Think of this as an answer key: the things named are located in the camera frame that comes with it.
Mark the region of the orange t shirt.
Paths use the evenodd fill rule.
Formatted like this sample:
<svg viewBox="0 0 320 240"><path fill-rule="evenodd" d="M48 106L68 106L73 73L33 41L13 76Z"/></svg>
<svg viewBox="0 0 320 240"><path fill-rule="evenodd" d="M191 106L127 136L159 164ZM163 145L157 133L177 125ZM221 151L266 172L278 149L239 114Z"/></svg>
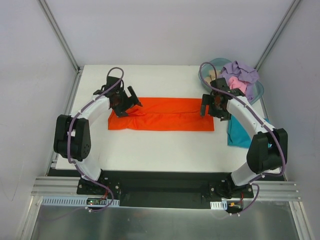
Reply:
<svg viewBox="0 0 320 240"><path fill-rule="evenodd" d="M213 132L213 117L201 116L200 98L142 97L142 106L134 106L124 117L114 111L108 118L110 131L184 131Z"/></svg>

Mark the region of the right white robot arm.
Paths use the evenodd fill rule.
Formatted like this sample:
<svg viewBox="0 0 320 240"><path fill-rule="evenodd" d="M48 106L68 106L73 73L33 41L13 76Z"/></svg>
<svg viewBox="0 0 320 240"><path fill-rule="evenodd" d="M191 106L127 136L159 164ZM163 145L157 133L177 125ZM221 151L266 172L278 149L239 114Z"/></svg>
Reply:
<svg viewBox="0 0 320 240"><path fill-rule="evenodd" d="M217 195L230 199L241 194L247 185L270 174L271 170L285 168L288 133L283 128L276 129L261 117L245 94L238 88L230 89L224 78L217 78L207 86L211 92L202 96L201 116L210 115L221 121L235 117L251 140L246 162L214 188Z"/></svg>

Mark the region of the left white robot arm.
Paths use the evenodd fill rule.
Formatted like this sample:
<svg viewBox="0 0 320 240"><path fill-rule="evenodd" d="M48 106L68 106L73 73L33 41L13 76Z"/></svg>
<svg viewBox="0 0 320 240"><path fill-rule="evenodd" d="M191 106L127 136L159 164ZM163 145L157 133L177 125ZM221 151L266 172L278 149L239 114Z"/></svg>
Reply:
<svg viewBox="0 0 320 240"><path fill-rule="evenodd" d="M70 115L61 114L56 119L53 150L75 166L88 188L99 195L105 191L106 183L100 179L101 167L91 154L91 125L106 111L113 110L119 118L127 117L127 110L142 106L132 86L125 91L123 79L108 76L106 84L96 90L91 99Z"/></svg>

